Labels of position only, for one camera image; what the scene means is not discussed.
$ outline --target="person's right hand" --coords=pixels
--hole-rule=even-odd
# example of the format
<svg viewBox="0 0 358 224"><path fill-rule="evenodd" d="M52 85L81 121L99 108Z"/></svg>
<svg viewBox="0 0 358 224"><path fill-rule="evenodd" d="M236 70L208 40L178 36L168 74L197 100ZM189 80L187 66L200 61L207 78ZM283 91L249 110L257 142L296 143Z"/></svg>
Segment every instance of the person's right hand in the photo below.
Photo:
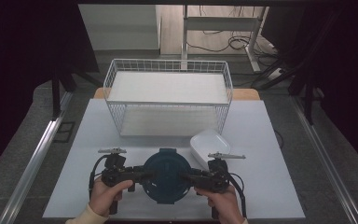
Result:
<svg viewBox="0 0 358 224"><path fill-rule="evenodd" d="M245 220L238 208L237 196L233 186L229 186L224 193L213 193L205 189L194 190L208 197L208 205L215 207L219 212L219 221L222 224L239 224Z"/></svg>

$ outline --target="controller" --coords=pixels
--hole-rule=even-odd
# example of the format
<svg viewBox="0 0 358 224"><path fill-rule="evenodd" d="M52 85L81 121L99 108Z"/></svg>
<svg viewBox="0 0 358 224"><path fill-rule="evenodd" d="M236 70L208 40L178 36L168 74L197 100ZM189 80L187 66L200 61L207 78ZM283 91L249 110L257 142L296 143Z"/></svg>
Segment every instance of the controller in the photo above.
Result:
<svg viewBox="0 0 358 224"><path fill-rule="evenodd" d="M132 180L133 184L128 188L128 192L135 191L135 183L143 184L146 180L153 178L153 172L145 172L143 166L125 167L125 157L119 155L119 153L125 153L125 150L117 149L108 156L102 156L94 166L94 170L91 172L89 180L89 196L91 196L92 185L94 182L95 168L99 161L106 158L104 164L104 170L101 172L102 181L108 187L113 187L116 184L124 180ZM118 202L113 201L109 208L109 214L114 215L117 213Z"/></svg>
<svg viewBox="0 0 358 224"><path fill-rule="evenodd" d="M102 152L110 152L110 154L102 156L96 162L89 179L89 195L91 195L96 167L102 159L106 159L105 168L101 172L102 181L106 186L113 187L121 181L132 180L133 185L128 188L128 192L134 192L135 183L139 183L148 196L157 203L174 203L183 198L190 187L224 193L229 182L235 182L228 173L226 161L221 160L219 156L208 161L209 171L205 171L191 168L186 159L177 154L174 148L161 148L159 153L150 157L144 166L132 167L125 167L126 158L119 155L125 153L125 150L114 148ZM109 214L116 214L117 207L118 203L113 201ZM215 208L212 208L212 218L218 219Z"/></svg>
<svg viewBox="0 0 358 224"><path fill-rule="evenodd" d="M198 189L206 189L215 193L226 192L229 186L227 163L221 159L214 159L213 161L208 161L208 167L209 172L193 168L193 174L182 174L182 177L190 181L191 185ZM215 207L212 208L212 218L219 218L219 213Z"/></svg>

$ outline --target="metal rail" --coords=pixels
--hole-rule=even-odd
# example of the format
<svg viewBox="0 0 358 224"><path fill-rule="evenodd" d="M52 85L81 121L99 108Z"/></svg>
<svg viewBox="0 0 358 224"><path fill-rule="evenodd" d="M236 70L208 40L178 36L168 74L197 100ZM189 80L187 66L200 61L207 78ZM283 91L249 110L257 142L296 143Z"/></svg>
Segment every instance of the metal rail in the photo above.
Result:
<svg viewBox="0 0 358 224"><path fill-rule="evenodd" d="M304 116L302 104L298 97L292 96L292 102L295 106L296 112L301 120L304 129L310 138L310 141L315 149L316 154L321 161L321 164L330 179L330 182L333 186L334 191L336 192L338 199L340 200L345 213L348 216L348 219L351 223L358 224L358 208L357 205L346 188L344 182L338 174L336 167L331 161L326 149L324 148L324 144L322 143L319 135L313 126L309 125L306 117Z"/></svg>
<svg viewBox="0 0 358 224"><path fill-rule="evenodd" d="M63 95L61 100L61 108L62 108L61 113L56 120L54 121L52 120L48 124L48 127L43 133L43 136L40 139L39 144L34 150L34 155L28 162L28 165L25 168L19 183L14 189L2 215L0 216L0 224L13 223L17 217L17 214L20 212L22 203L24 202L29 189L34 183L34 179L37 175L37 172L39 171L43 159L45 159L45 156L48 153L48 148L51 145L54 135L57 132L58 128L60 127L62 118L67 110L67 106L69 105L72 95L73 94L71 92L66 92Z"/></svg>

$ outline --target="gray floor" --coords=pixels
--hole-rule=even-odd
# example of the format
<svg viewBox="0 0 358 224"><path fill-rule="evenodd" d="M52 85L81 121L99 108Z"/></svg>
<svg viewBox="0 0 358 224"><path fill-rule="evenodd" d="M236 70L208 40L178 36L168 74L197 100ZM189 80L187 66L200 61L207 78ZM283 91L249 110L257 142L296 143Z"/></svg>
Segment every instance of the gray floor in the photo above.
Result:
<svg viewBox="0 0 358 224"><path fill-rule="evenodd" d="M96 52L101 74L92 74L103 80L112 58L179 59L177 54L152 55L141 53ZM234 85L247 88L257 78L244 55L191 54L189 59L224 60L228 62ZM74 76L77 89L64 118L63 129L74 125L72 134L58 133L38 172L15 223L63 223L63 220L43 219L42 214L60 175L76 130L87 103L96 90L92 84ZM287 93L290 79L261 91L273 128L280 133L277 140L283 144L282 154L293 179L306 219L290 223L350 223L342 204L315 153L304 127L295 111L291 96ZM34 103L0 158L0 216L8 199L21 178L34 149L51 118L51 88L46 83L34 92ZM358 205L358 154L320 108L313 105L314 128L321 137L333 163L337 167L351 196ZM251 220L250 223L287 223L288 221Z"/></svg>

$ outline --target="wire basket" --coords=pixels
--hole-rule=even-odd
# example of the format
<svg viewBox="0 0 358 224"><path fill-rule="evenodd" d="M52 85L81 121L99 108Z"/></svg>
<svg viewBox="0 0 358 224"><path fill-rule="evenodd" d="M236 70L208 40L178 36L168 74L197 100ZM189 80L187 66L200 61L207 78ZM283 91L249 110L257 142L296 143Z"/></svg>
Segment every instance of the wire basket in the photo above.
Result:
<svg viewBox="0 0 358 224"><path fill-rule="evenodd" d="M221 61L115 59L103 95L120 135L221 133L232 99Z"/></svg>

